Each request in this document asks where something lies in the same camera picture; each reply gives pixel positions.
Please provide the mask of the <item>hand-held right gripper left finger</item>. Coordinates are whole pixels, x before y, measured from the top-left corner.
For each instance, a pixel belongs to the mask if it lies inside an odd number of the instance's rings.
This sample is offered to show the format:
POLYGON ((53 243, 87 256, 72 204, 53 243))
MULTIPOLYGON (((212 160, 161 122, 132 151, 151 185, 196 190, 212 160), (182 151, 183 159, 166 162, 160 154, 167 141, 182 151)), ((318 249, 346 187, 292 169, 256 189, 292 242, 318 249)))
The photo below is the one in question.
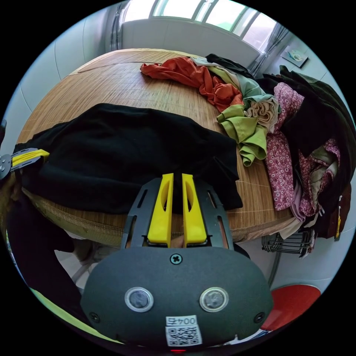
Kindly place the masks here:
POLYGON ((173 173, 162 176, 147 235, 151 245, 171 245, 173 180, 173 173))

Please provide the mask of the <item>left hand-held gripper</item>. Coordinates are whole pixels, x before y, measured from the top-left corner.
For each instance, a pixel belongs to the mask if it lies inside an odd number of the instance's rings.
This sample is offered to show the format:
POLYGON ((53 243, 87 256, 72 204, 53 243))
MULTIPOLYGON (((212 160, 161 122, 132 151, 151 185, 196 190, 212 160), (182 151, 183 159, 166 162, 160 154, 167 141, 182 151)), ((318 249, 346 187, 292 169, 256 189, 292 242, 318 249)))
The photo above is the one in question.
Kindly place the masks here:
POLYGON ((12 155, 0 156, 0 181, 4 181, 11 172, 41 162, 43 159, 47 159, 49 155, 43 149, 28 148, 17 151, 12 155))

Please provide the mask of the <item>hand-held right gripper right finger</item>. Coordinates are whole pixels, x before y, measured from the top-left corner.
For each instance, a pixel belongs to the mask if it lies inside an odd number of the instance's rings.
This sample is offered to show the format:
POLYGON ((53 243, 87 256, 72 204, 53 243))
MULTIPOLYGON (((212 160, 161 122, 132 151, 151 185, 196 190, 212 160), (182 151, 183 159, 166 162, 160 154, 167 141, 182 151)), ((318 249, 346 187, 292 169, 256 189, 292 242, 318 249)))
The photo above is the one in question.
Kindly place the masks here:
POLYGON ((205 243, 207 234, 192 175, 182 174, 184 247, 205 243))

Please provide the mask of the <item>person's left hand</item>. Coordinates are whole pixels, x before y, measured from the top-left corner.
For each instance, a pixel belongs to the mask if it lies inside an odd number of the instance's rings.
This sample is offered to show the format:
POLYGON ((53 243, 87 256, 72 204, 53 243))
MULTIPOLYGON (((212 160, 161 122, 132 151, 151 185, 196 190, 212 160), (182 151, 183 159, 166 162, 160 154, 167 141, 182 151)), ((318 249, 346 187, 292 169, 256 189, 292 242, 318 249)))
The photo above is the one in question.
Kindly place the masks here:
POLYGON ((15 173, 5 179, 0 189, 0 226, 4 226, 7 213, 15 201, 19 199, 22 191, 21 175, 18 177, 15 173))

